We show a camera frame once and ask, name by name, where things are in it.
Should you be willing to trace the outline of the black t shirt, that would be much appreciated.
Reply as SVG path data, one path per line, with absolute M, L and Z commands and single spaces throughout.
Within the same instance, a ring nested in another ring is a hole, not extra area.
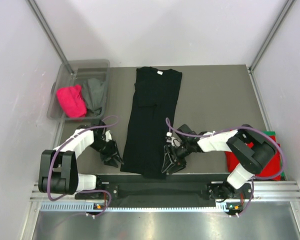
M 165 179 L 166 118 L 174 120 L 182 77 L 182 72 L 174 69 L 145 66 L 136 70 L 121 172 Z

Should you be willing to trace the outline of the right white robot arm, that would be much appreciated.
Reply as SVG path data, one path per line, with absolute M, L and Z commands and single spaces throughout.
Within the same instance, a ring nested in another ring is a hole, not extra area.
M 212 197 L 225 200 L 239 195 L 242 186 L 260 174 L 278 152 L 276 143 L 269 136 L 248 124 L 227 131 L 201 133 L 196 133 L 187 124 L 183 124 L 177 129 L 169 129 L 163 148 L 161 172 L 168 175 L 183 170 L 187 165 L 186 157 L 192 153 L 234 154 L 238 160 L 234 170 L 222 184 L 208 187 Z

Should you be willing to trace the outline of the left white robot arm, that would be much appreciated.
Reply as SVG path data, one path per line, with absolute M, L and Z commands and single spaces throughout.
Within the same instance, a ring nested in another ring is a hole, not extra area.
M 117 142 L 109 130 L 113 126 L 104 120 L 80 125 L 64 143 L 44 150 L 40 157 L 38 190 L 46 193 L 51 201 L 76 193 L 99 198 L 104 187 L 98 183 L 98 176 L 79 173 L 77 160 L 87 148 L 91 148 L 99 153 L 104 165 L 117 168 L 119 163 L 123 164 Z

